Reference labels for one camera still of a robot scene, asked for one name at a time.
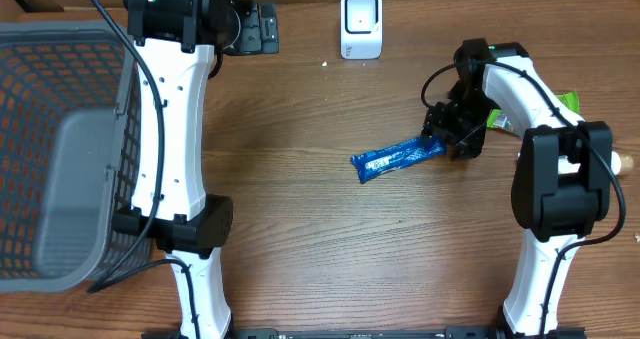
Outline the blue snack bar wrapper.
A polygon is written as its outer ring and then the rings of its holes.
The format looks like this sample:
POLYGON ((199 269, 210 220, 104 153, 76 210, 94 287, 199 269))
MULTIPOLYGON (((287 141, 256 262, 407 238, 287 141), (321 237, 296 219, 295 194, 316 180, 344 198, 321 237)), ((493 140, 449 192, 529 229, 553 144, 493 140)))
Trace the blue snack bar wrapper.
POLYGON ((350 158, 361 184, 382 174, 404 169, 447 154, 447 146, 438 137, 418 136, 401 143, 354 155, 350 158))

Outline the white conditioner tube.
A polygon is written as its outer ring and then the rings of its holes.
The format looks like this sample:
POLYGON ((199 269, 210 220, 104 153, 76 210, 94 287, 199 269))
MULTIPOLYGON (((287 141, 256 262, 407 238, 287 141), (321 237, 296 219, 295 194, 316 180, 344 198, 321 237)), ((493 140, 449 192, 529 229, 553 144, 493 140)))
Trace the white conditioner tube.
MULTIPOLYGON (((561 175, 576 173, 580 168, 579 163, 571 163, 567 156, 561 156, 558 160, 558 173, 561 175)), ((615 175, 630 172, 634 168, 634 160, 630 155, 621 155, 615 151, 611 153, 611 169, 615 175)))

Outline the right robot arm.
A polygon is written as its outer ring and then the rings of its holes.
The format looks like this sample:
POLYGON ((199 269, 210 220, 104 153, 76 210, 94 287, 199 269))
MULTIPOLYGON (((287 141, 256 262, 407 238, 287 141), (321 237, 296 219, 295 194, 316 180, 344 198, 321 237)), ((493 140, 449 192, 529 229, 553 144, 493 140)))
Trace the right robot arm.
POLYGON ((511 121, 521 148, 511 208, 523 230, 515 279, 500 307, 495 338, 582 338, 561 329, 557 308, 579 248, 621 192, 613 136, 562 104, 518 43, 464 41, 453 56, 458 80, 445 102, 427 107, 422 135, 449 145, 454 159, 479 156, 493 110, 511 121))

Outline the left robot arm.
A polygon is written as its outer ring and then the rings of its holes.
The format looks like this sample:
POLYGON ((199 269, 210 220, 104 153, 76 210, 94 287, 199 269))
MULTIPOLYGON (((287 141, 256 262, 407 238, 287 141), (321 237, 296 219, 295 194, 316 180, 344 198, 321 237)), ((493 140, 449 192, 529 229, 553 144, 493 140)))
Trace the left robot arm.
POLYGON ((140 162, 129 206, 115 228, 163 252, 174 274, 182 322, 176 338, 230 338, 221 249, 233 202, 206 192, 202 130, 208 81, 225 54, 260 41, 256 3, 244 0, 123 0, 140 84, 140 162))

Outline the green clear snack bag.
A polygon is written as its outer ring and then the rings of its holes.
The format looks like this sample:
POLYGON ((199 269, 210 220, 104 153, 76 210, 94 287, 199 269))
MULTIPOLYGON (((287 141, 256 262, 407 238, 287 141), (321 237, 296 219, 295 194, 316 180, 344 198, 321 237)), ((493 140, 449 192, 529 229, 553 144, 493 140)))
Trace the green clear snack bag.
MULTIPOLYGON (((557 99, 570 111, 580 114, 580 101, 576 91, 572 91, 565 94, 557 94, 557 99)), ((508 132, 517 135, 516 127, 508 119, 507 115, 500 109, 494 109, 491 111, 487 121, 488 129, 496 129, 504 132, 508 132)))

